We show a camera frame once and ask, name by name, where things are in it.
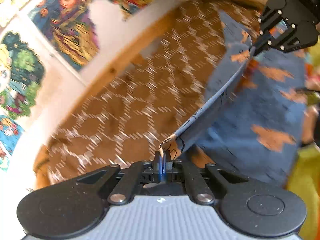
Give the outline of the blue pants with orange patches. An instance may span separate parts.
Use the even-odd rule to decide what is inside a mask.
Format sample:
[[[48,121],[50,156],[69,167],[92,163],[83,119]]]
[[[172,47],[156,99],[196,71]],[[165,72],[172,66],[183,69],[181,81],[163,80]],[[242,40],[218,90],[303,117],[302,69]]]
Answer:
[[[199,146],[217,164],[284,186],[296,161],[306,102],[305,59],[269,49],[255,55],[245,27],[219,12],[226,52],[210,76],[205,104],[163,141]]]

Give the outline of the brown patterned bedsheet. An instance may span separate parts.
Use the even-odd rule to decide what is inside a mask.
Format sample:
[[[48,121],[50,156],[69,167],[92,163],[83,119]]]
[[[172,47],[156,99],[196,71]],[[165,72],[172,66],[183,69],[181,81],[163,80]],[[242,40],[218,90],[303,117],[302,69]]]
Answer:
[[[156,51],[87,98],[53,133],[50,184],[153,158],[159,144],[205,102],[209,77],[226,51],[220,11],[246,29],[241,41],[256,37],[254,9],[232,2],[181,5]]]

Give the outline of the orange blue yellow blanket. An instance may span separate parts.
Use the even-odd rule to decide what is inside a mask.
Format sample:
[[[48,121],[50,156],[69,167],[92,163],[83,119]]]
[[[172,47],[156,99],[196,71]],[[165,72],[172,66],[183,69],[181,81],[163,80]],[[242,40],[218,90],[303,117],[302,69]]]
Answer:
[[[300,230],[302,239],[319,239],[319,43],[306,51],[307,78],[299,89],[307,96],[302,144],[287,189],[306,204],[307,216]]]

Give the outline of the wooden bed frame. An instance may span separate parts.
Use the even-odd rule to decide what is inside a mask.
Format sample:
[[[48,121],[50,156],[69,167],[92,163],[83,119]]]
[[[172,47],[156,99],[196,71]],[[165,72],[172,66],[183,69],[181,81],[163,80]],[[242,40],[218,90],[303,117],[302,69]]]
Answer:
[[[203,2],[206,1],[232,2],[242,7],[256,10],[261,8],[267,0],[204,0]],[[143,59],[146,59],[147,56],[155,52],[160,44],[162,36],[172,26],[173,19],[177,15],[179,7],[167,12],[159,20],[150,25],[146,30],[138,35],[134,41],[130,42],[109,64],[107,64],[103,72],[92,83],[88,91],[79,99],[71,113],[68,114],[61,125],[66,122],[76,108],[82,105],[87,98],[98,94],[109,82],[114,80],[116,77],[121,76],[121,74],[124,74],[128,70],[131,70],[134,64],[140,63]],[[37,189],[52,185],[50,184],[47,176],[48,147],[52,138],[53,135],[49,141],[41,147],[34,161],[33,171],[36,176],[35,187]]]

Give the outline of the green blue wall poster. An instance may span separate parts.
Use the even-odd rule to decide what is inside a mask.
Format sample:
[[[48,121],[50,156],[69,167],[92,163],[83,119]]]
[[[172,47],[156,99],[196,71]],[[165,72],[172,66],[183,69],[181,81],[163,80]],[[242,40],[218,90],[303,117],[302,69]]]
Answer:
[[[1,40],[1,173],[7,172],[15,147],[30,125],[46,70],[18,33]]]

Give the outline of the purple yellow wall poster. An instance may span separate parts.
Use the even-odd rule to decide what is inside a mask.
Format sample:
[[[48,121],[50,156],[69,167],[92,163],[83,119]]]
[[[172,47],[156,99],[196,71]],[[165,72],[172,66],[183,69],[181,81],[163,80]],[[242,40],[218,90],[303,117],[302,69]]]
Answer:
[[[80,71],[97,53],[99,40],[90,19],[92,0],[43,0],[28,16],[55,50]]]

